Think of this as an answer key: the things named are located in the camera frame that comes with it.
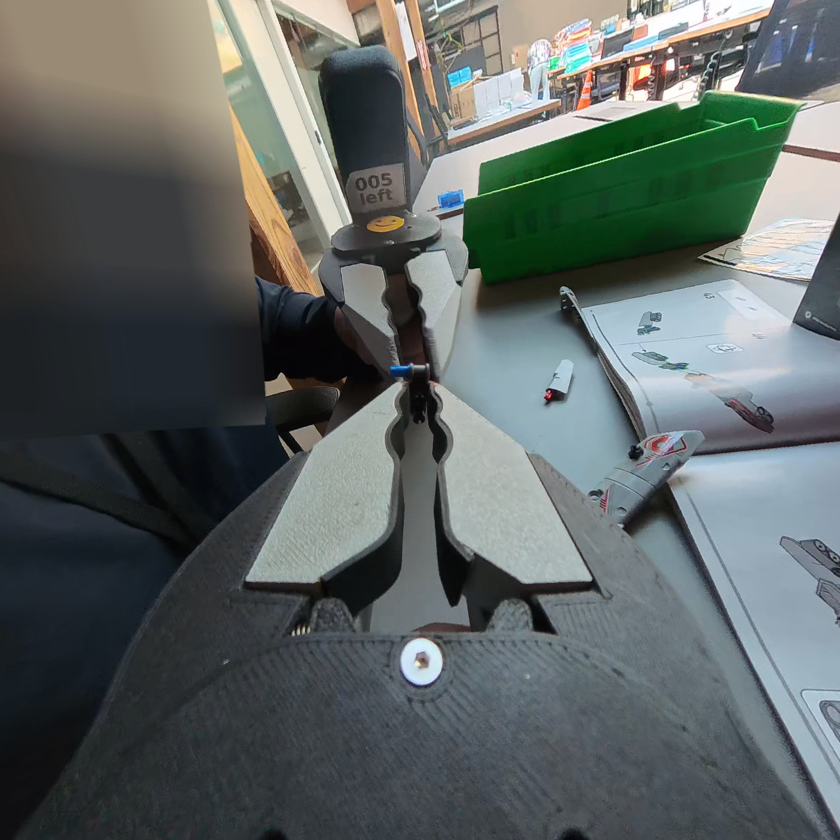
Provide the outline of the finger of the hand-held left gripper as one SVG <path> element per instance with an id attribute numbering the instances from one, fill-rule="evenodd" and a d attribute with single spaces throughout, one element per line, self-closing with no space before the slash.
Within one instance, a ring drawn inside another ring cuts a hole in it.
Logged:
<path id="1" fill-rule="evenodd" d="M 455 342 L 461 286 L 446 253 L 423 253 L 405 266 L 406 280 L 417 295 L 416 311 L 430 377 L 440 382 Z"/>
<path id="2" fill-rule="evenodd" d="M 391 368 L 401 366 L 400 340 L 385 293 L 386 274 L 381 267 L 352 264 L 340 268 L 343 313 L 360 337 L 374 366 L 386 379 Z"/>

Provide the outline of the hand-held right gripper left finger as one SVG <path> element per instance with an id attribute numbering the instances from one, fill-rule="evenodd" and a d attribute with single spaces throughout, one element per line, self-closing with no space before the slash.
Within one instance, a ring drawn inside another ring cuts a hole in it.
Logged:
<path id="1" fill-rule="evenodd" d="M 381 597 L 402 567 L 403 384 L 305 459 L 245 584 L 317 597 Z"/>

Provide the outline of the lego connector with blue pin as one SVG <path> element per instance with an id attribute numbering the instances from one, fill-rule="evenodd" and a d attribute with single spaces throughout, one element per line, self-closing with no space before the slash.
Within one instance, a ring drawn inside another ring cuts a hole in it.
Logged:
<path id="1" fill-rule="evenodd" d="M 432 398 L 430 364 L 393 364 L 388 371 L 395 383 L 396 416 L 401 428 L 425 424 Z"/>

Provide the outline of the person's left forearm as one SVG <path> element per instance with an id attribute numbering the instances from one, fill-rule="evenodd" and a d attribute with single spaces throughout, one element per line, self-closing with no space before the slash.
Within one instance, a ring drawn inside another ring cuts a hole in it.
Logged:
<path id="1" fill-rule="evenodd" d="M 343 377 L 344 345 L 335 327 L 336 305 L 255 277 L 265 382 L 281 375 L 335 382 Z"/>

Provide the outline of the grey lego beam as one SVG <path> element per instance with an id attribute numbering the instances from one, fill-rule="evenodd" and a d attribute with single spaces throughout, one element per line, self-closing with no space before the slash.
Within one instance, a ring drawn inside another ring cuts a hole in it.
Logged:
<path id="1" fill-rule="evenodd" d="M 599 346 L 595 340 L 594 333 L 592 332 L 588 322 L 585 320 L 585 316 L 577 296 L 574 291 L 567 286 L 560 287 L 560 308 L 562 313 L 580 328 L 588 345 L 591 347 L 592 351 L 596 353 L 599 350 Z"/>

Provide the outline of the grey red-patterned lego panel assembly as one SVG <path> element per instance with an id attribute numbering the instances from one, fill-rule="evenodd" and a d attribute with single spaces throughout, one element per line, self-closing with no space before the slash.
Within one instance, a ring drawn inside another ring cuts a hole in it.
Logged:
<path id="1" fill-rule="evenodd" d="M 630 447 L 625 459 L 587 496 L 623 527 L 646 507 L 704 441 L 704 434 L 698 430 L 646 437 Z"/>

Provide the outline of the lego instruction booklet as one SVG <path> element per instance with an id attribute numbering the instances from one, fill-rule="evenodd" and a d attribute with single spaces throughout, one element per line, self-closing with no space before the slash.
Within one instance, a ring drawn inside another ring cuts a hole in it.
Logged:
<path id="1" fill-rule="evenodd" d="M 703 434 L 675 507 L 838 823 L 838 342 L 732 279 L 582 317 L 643 439 Z"/>

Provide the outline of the person's left hand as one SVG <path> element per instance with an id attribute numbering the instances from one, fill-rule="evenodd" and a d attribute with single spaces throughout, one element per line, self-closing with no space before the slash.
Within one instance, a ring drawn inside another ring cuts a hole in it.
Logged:
<path id="1" fill-rule="evenodd" d="M 364 382 L 380 381 L 383 378 L 381 367 L 341 308 L 335 309 L 332 323 L 336 335 L 347 349 L 347 375 Z"/>

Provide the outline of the black office chair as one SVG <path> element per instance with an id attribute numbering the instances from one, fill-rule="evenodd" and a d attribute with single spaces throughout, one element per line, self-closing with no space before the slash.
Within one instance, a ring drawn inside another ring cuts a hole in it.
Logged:
<path id="1" fill-rule="evenodd" d="M 307 386 L 266 397 L 270 423 L 294 455 L 303 451 L 292 433 L 307 426 L 328 423 L 340 398 L 333 385 Z"/>

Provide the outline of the stack of white boxes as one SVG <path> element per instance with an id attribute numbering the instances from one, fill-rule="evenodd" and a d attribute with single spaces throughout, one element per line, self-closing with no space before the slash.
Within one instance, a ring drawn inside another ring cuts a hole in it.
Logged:
<path id="1" fill-rule="evenodd" d="M 493 77 L 476 77 L 472 80 L 476 107 L 476 120 L 501 116 L 527 105 L 530 93 L 526 91 L 521 68 Z"/>

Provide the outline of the white table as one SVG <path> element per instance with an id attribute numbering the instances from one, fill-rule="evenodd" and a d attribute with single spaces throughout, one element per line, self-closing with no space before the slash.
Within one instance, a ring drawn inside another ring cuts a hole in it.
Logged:
<path id="1" fill-rule="evenodd" d="M 451 129 L 447 136 L 447 146 L 450 151 L 466 148 L 551 119 L 564 110 L 564 102 L 560 99 L 527 103 L 526 107 L 486 117 L 461 129 Z"/>

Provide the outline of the green plastic bin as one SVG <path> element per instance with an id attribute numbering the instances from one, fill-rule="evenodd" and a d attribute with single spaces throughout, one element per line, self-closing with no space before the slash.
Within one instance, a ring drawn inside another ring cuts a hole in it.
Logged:
<path id="1" fill-rule="evenodd" d="M 802 106 L 709 91 L 486 161 L 469 267 L 489 285 L 737 238 Z"/>

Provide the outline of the long workbench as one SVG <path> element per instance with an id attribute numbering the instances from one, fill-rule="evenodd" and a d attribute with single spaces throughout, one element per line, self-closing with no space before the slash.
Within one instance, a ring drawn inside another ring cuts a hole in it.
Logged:
<path id="1" fill-rule="evenodd" d="M 634 92 L 662 101 L 665 92 L 684 81 L 696 83 L 693 99 L 716 89 L 722 78 L 740 72 L 758 37 L 772 2 L 694 2 L 671 10 L 675 26 L 655 31 L 658 17 L 647 20 L 644 37 L 621 50 L 602 48 L 602 55 L 576 70 L 553 70 L 551 90 L 567 110 L 575 109 L 583 78 L 593 69 L 591 104 Z"/>

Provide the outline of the printed sticker sheet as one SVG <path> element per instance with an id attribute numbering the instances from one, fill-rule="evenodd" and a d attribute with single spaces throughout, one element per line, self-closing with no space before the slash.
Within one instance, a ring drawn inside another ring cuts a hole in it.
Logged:
<path id="1" fill-rule="evenodd" d="M 833 226 L 828 220 L 787 218 L 715 247 L 699 259 L 730 270 L 808 283 Z"/>

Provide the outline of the dark printed box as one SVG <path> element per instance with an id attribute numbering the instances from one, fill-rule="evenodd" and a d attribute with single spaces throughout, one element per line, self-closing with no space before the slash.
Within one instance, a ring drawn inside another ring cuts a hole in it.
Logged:
<path id="1" fill-rule="evenodd" d="M 736 91 L 837 102 L 839 2 L 773 2 Z"/>

